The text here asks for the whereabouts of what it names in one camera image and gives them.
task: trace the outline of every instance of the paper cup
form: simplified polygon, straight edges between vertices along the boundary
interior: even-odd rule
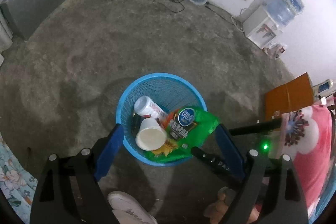
[[[159,126],[157,121],[153,118],[146,118],[141,123],[135,142],[142,150],[152,151],[163,146],[166,138],[166,132]]]

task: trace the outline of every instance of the screw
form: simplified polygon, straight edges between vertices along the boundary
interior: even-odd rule
[[[251,150],[250,150],[250,155],[253,156],[253,157],[256,157],[256,156],[259,155],[259,153],[258,153],[257,150],[255,150],[255,149],[251,149]]]
[[[81,151],[81,154],[82,154],[83,156],[86,156],[86,155],[88,155],[90,152],[91,152],[90,148],[84,148],[84,149]]]
[[[49,156],[49,160],[53,161],[53,160],[55,160],[55,159],[57,159],[56,154],[51,154],[51,155]]]
[[[291,157],[287,154],[283,154],[282,158],[286,161],[290,161]]]

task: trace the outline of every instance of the white curtain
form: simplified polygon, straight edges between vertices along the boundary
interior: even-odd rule
[[[12,45],[13,34],[0,10],[0,53]]]

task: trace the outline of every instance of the pink cloth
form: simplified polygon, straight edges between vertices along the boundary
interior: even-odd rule
[[[329,170],[331,127],[326,107],[305,107],[282,115],[280,137],[271,144],[269,157],[288,154],[293,160],[308,211],[316,206]]]

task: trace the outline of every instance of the basket rim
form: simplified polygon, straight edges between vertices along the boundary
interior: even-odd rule
[[[128,94],[132,91],[132,89],[138,85],[139,83],[141,83],[142,81],[144,80],[147,80],[147,79],[150,79],[150,78],[157,78],[157,77],[167,77],[167,78],[172,78],[172,79],[175,79],[175,80],[178,80],[180,82],[182,82],[183,84],[185,84],[188,88],[190,88],[194,93],[195,95],[198,97],[199,99],[199,102],[201,103],[202,105],[202,108],[205,110],[205,111],[208,111],[207,107],[206,107],[206,104],[204,102],[204,99],[203,97],[201,96],[201,94],[198,92],[198,90],[192,85],[190,84],[187,80],[184,80],[183,78],[177,76],[177,75],[172,75],[170,73],[151,73],[151,74],[148,74],[148,75],[144,75],[140,78],[138,78],[137,80],[135,80],[134,82],[132,82],[126,89],[125,91],[123,92],[123,94],[121,95],[120,99],[119,99],[119,102],[118,102],[118,105],[117,105],[117,110],[115,112],[115,122],[118,123],[118,124],[121,124],[121,110],[122,110],[122,106],[124,105],[124,102],[128,96]],[[138,152],[133,148],[131,147],[131,145],[128,143],[128,141],[126,140],[126,137],[124,137],[124,140],[123,140],[123,144],[125,146],[125,148],[134,156],[136,157],[138,160],[146,163],[146,164],[149,164],[149,165],[154,165],[154,166],[175,166],[183,161],[186,161],[188,160],[189,158],[185,158],[185,159],[180,159],[180,160],[175,160],[175,161],[171,161],[171,162],[167,162],[167,163],[159,163],[159,162],[155,162],[155,161],[151,161],[151,160],[148,160],[147,158],[145,158],[144,156],[138,154]]]

